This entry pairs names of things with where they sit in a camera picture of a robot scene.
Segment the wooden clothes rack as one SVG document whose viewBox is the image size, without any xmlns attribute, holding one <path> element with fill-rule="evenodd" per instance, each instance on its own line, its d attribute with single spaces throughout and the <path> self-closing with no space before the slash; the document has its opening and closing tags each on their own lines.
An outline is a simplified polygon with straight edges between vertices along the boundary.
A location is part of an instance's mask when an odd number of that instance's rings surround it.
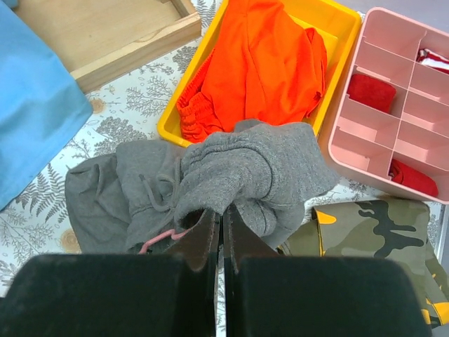
<svg viewBox="0 0 449 337">
<path fill-rule="evenodd" d="M 89 93 L 200 37 L 190 1 L 20 1 L 14 10 Z"/>
</svg>

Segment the orange shorts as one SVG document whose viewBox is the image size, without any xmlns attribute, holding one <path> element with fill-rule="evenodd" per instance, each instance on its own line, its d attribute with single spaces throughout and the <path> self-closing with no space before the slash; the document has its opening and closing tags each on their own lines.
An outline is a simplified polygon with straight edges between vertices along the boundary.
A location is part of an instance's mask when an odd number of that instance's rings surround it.
<svg viewBox="0 0 449 337">
<path fill-rule="evenodd" d="M 244 119 L 302 121 L 326 90 L 327 50 L 280 1 L 230 1 L 217 42 L 176 102 L 182 137 L 199 143 Z"/>
</svg>

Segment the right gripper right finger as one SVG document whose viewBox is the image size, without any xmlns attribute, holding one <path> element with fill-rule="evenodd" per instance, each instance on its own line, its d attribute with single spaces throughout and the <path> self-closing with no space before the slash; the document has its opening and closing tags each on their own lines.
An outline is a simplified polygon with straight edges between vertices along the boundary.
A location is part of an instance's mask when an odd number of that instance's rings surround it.
<svg viewBox="0 0 449 337">
<path fill-rule="evenodd" d="M 391 260 L 282 256 L 222 217 L 228 336 L 430 336 L 412 283 Z"/>
</svg>

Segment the yellow plastic tray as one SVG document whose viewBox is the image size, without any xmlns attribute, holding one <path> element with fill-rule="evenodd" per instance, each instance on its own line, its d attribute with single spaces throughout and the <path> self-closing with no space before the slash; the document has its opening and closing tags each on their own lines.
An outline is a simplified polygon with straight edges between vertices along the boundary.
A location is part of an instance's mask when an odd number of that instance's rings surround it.
<svg viewBox="0 0 449 337">
<path fill-rule="evenodd" d="M 296 24 L 303 28 L 313 27 L 321 35 L 326 46 L 328 56 L 326 94 L 310 117 L 303 120 L 310 124 L 314 133 L 318 135 L 340 77 L 346 72 L 344 66 L 358 37 L 362 19 L 356 11 L 336 1 L 284 1 L 283 4 L 285 11 Z M 161 138 L 181 147 L 188 147 L 191 143 L 182 137 L 175 103 L 201 63 L 212 51 L 227 5 L 227 1 L 221 2 L 157 124 Z"/>
</svg>

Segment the grey drawstring shorts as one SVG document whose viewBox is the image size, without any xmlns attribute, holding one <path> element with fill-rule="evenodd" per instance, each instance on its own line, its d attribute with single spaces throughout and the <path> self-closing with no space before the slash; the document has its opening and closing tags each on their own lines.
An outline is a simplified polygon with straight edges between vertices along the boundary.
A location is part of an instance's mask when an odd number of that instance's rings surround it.
<svg viewBox="0 0 449 337">
<path fill-rule="evenodd" d="M 222 215 L 230 206 L 276 248 L 302 224 L 305 203 L 339 180 L 309 124 L 248 120 L 186 148 L 165 140 L 121 143 L 70 169 L 65 196 L 84 253 L 139 253 L 162 232 L 191 229 L 203 212 Z M 176 241 L 165 238 L 146 254 Z"/>
</svg>

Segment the red cloth middle compartment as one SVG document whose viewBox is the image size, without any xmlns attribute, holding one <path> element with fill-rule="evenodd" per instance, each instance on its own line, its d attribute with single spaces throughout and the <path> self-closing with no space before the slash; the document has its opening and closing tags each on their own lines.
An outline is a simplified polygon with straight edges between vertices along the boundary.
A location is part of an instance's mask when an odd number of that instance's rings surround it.
<svg viewBox="0 0 449 337">
<path fill-rule="evenodd" d="M 391 105 L 396 96 L 396 89 L 365 74 L 353 74 L 347 89 L 349 98 L 381 112 L 390 113 Z"/>
</svg>

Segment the camouflage shorts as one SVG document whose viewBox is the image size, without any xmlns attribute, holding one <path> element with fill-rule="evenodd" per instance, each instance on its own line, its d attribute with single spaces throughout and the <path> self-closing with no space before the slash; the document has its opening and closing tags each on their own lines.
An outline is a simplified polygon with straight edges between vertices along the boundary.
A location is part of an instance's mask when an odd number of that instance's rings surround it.
<svg viewBox="0 0 449 337">
<path fill-rule="evenodd" d="M 427 235 L 426 204 L 378 199 L 315 206 L 311 213 L 280 245 L 280 254 L 393 260 L 413 283 L 425 322 L 431 328 L 448 323 L 448 275 Z"/>
</svg>

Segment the red cloth compartment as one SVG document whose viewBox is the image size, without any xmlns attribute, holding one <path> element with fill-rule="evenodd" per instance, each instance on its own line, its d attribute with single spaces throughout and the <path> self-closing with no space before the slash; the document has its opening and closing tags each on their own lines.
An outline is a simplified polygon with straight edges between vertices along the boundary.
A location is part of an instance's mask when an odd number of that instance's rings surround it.
<svg viewBox="0 0 449 337">
<path fill-rule="evenodd" d="M 394 183 L 432 197 L 438 196 L 438 187 L 432 178 L 396 159 L 391 161 L 389 177 Z"/>
<path fill-rule="evenodd" d="M 347 89 L 349 98 L 381 112 L 390 113 L 391 105 L 396 96 L 396 89 L 365 74 L 353 74 Z"/>
</svg>

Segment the light blue shorts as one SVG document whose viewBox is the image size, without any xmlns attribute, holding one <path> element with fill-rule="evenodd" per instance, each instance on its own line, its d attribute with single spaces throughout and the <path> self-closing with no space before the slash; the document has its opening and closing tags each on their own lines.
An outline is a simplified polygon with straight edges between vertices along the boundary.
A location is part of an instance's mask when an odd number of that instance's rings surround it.
<svg viewBox="0 0 449 337">
<path fill-rule="evenodd" d="M 1 2 L 1 207 L 78 133 L 93 108 L 61 60 Z"/>
</svg>

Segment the red white cloth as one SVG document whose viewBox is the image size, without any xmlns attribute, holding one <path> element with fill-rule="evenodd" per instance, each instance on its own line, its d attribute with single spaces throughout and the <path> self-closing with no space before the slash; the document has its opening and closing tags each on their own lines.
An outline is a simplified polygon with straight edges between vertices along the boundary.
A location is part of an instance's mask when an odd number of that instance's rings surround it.
<svg viewBox="0 0 449 337">
<path fill-rule="evenodd" d="M 422 48 L 418 51 L 416 61 L 426 67 L 449 74 L 449 59 L 428 48 Z"/>
</svg>

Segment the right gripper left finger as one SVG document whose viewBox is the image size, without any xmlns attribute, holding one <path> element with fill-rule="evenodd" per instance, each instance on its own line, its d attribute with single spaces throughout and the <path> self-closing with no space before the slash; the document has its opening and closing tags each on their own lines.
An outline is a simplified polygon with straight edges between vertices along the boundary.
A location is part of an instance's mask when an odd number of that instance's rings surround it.
<svg viewBox="0 0 449 337">
<path fill-rule="evenodd" d="M 219 216 L 160 254 L 31 258 L 1 299 L 2 336 L 214 336 Z"/>
</svg>

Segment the red cloth lower compartment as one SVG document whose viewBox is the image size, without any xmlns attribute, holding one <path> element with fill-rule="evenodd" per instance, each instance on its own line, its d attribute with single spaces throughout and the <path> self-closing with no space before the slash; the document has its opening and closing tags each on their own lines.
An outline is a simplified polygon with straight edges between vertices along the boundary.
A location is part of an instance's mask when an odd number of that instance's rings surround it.
<svg viewBox="0 0 449 337">
<path fill-rule="evenodd" d="M 396 159 L 391 161 L 389 177 L 394 183 L 432 197 L 438 196 L 438 187 L 432 178 Z"/>
</svg>

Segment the pink compartment organizer box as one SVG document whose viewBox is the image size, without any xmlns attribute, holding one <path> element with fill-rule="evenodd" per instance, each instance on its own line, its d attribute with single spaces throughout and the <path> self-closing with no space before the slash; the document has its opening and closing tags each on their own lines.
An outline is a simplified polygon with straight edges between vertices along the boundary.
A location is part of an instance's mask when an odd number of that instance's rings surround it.
<svg viewBox="0 0 449 337">
<path fill-rule="evenodd" d="M 333 122 L 321 132 L 343 176 L 448 203 L 448 34 L 385 8 L 363 22 Z"/>
</svg>

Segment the pink wire hanger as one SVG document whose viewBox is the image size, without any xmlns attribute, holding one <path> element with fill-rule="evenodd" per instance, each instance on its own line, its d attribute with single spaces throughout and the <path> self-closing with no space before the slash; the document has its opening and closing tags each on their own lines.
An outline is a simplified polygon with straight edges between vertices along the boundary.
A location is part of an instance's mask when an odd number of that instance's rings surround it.
<svg viewBox="0 0 449 337">
<path fill-rule="evenodd" d="M 190 229 L 185 230 L 185 231 L 183 231 L 183 232 L 176 232 L 175 229 L 171 229 L 171 230 L 167 230 L 167 231 L 165 231 L 165 232 L 162 232 L 161 234 L 155 236 L 154 238 L 152 238 L 152 239 L 146 241 L 146 242 L 142 245 L 142 247 L 141 247 L 141 249 L 140 249 L 140 251 L 139 251 L 139 254 L 146 254 L 146 252 L 148 252 L 148 249 L 149 249 L 152 245 L 154 245 L 154 244 L 160 242 L 161 240 L 163 240 L 163 239 L 165 239 L 165 238 L 168 238 L 168 237 L 169 237 L 170 239 L 172 239 L 172 240 L 174 240 L 174 241 L 179 240 L 179 239 L 183 238 L 189 231 L 190 231 Z"/>
</svg>

